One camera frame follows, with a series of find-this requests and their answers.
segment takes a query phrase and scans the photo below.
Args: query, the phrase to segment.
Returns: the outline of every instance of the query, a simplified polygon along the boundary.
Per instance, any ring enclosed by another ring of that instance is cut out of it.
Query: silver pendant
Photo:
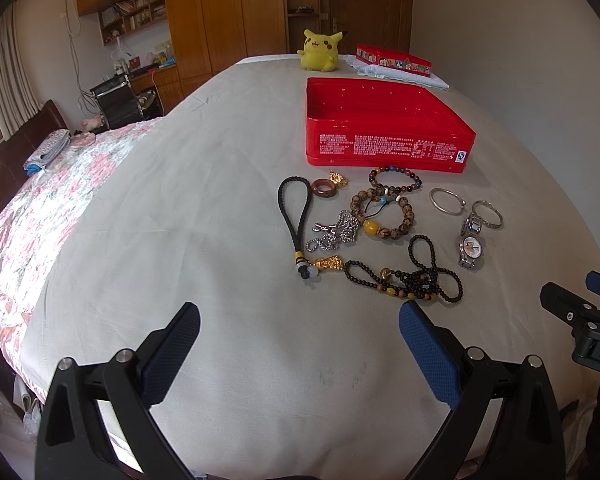
[[[315,224],[313,231],[324,232],[321,238],[314,238],[306,243],[306,250],[312,253],[318,247],[323,251],[335,251],[341,242],[352,242],[360,229],[360,222],[351,211],[343,209],[340,219],[334,225]]]

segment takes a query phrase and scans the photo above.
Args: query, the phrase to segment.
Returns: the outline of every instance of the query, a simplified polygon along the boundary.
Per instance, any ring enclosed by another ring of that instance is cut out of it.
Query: brown headboard
[[[66,128],[53,101],[47,101],[11,139],[0,144],[0,213],[27,180],[23,164],[55,130]]]

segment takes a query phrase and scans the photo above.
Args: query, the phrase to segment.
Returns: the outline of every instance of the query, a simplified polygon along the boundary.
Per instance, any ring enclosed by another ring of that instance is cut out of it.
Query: watch
[[[476,260],[482,256],[482,243],[478,234],[482,229],[482,223],[471,213],[462,225],[460,231],[460,266],[465,269],[473,269]]]

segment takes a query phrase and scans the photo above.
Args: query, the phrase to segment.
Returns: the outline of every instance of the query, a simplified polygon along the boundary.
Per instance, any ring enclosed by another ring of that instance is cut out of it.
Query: curtain
[[[15,4],[0,17],[0,130],[5,140],[42,109],[22,64],[15,26]]]

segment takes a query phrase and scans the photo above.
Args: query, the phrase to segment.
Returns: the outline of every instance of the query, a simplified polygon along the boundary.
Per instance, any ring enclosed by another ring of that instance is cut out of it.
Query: leather headboard
[[[24,162],[55,130],[66,128],[53,101],[47,101],[11,139],[0,143],[0,213],[27,180]]]

